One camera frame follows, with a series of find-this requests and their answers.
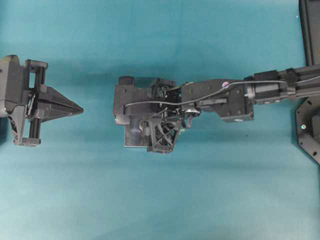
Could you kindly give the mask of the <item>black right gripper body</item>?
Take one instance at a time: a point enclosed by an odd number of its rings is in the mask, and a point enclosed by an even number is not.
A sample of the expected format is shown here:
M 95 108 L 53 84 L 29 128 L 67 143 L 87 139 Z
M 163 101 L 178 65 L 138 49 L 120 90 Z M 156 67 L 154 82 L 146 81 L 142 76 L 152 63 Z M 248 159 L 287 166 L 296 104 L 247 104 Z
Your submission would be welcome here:
M 184 121 L 181 110 L 181 86 L 174 81 L 155 78 L 151 85 L 151 103 L 154 111 L 147 118 L 149 130 L 180 130 Z

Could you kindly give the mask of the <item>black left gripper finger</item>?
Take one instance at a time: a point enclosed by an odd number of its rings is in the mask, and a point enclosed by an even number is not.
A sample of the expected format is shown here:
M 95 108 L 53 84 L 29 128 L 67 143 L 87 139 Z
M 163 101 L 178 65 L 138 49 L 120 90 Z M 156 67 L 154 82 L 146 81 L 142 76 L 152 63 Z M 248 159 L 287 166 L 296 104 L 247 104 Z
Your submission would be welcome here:
M 84 112 L 83 109 L 75 109 L 74 111 L 71 111 L 71 109 L 61 110 L 61 109 L 37 109 L 34 113 L 34 118 L 36 120 L 40 120 L 41 122 L 47 122 L 59 118 L 64 117 L 72 117 L 76 115 L 80 115 Z
M 75 102 L 71 101 L 56 89 L 49 87 L 45 84 L 40 85 L 40 89 L 38 92 L 38 101 L 48 104 L 55 104 L 58 106 L 63 106 L 67 108 L 71 108 L 74 110 L 82 110 L 83 108 L 77 105 Z

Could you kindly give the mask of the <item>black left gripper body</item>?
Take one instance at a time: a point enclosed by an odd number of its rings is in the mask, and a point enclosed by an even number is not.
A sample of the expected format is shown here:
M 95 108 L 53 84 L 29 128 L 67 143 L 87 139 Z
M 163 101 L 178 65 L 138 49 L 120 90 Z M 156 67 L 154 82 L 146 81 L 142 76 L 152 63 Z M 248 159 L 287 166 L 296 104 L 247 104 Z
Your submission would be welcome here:
M 36 97 L 40 93 L 41 85 L 45 83 L 48 64 L 43 61 L 28 59 L 22 66 L 21 103 L 18 103 L 11 113 L 11 128 L 13 143 L 18 146 L 37 146 L 41 143 L 41 121 L 32 116 L 36 108 Z M 30 121 L 29 137 L 23 137 L 25 121 Z

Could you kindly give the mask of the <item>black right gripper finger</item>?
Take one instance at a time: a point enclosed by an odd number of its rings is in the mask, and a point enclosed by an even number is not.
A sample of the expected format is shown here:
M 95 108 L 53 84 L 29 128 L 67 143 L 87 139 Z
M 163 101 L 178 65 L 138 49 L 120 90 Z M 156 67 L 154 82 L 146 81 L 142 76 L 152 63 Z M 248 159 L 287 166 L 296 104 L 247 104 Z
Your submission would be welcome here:
M 149 127 L 147 152 L 172 153 L 181 130 L 181 123 L 162 121 L 160 118 L 152 118 L 147 122 Z

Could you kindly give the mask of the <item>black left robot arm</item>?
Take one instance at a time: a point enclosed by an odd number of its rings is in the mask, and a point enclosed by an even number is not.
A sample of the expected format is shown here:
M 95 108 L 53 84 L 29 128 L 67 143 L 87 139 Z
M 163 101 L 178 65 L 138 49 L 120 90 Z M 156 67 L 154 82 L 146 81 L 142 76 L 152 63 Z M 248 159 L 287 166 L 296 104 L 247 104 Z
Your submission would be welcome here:
M 83 108 L 45 84 L 48 63 L 17 55 L 0 60 L 0 116 L 10 121 L 13 142 L 35 147 L 41 143 L 43 122 L 83 113 Z

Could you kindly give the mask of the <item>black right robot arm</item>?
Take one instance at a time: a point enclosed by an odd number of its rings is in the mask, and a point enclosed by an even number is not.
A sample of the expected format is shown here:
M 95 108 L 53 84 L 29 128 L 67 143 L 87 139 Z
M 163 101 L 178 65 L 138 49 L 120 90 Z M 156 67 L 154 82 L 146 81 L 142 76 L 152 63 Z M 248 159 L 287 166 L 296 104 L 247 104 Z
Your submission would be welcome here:
M 189 82 L 156 96 L 157 113 L 147 122 L 147 151 L 171 153 L 182 129 L 189 129 L 201 112 L 216 113 L 225 122 L 254 119 L 255 104 L 273 104 L 320 94 L 320 66 L 312 65 L 255 73 L 243 80 L 210 79 Z

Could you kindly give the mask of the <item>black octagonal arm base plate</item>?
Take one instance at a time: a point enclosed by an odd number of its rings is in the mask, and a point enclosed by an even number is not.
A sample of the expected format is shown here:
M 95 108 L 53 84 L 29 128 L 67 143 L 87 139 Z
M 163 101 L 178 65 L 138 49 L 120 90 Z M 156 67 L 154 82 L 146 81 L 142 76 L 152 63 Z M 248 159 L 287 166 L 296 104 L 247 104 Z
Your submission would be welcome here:
M 294 109 L 299 148 L 320 165 L 320 97 L 306 98 Z

